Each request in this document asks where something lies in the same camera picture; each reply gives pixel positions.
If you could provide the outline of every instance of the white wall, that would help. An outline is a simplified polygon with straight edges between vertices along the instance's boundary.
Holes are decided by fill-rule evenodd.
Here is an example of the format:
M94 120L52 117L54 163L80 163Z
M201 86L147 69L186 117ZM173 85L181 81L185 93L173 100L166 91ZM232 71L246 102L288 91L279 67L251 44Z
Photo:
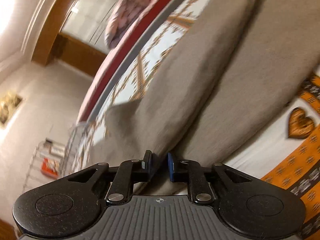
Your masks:
M31 56L55 0L0 0L0 83Z
M34 149L46 137L66 144L91 82L57 62L45 68L31 62L0 84L0 95L13 90L23 97L0 129L0 219L15 225L12 205L22 192Z

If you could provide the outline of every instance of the bed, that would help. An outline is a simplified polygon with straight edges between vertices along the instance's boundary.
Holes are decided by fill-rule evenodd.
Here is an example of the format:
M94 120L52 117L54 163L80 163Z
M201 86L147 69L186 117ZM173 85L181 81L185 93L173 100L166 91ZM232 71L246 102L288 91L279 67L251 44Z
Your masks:
M79 140L70 140L75 155L68 173L86 167L90 147L103 140L108 132L104 123L106 110L113 105L143 97L154 74L161 67L162 60L196 21L208 1L183 0L169 16L168 11L164 12L165 17L161 17L163 12L160 13L157 23L151 24L145 31L147 34L137 41L140 42L138 46L133 46L128 52L98 96L95 95L95 100L91 97L91 105L94 106L86 106L78 119L87 120L79 123ZM235 169L299 195L307 207L307 218L301 237L308 240L316 240L320 236L320 200L315 197L318 191L320 195L320 147L317 146L311 153L307 147L310 143L316 144L319 130L317 126L320 123L320 68L315 69L314 73L303 84L302 92L297 94L281 114L224 161ZM304 110L316 126L311 136L305 140L288 138L288 118L296 108ZM299 158L307 162L303 166L304 171L302 168L295 168L299 162L294 163L293 160Z
M105 87L110 83L111 77L115 74L120 64L127 65L128 60L133 60L139 50L140 45L146 39L146 35L153 30L155 25L151 22L156 17L165 17L181 2L182 0L151 0L149 5L141 12L135 22L129 27L116 48L112 49L106 59L100 66L95 78L90 86L84 101L81 105L78 122L87 121L91 112L105 90Z

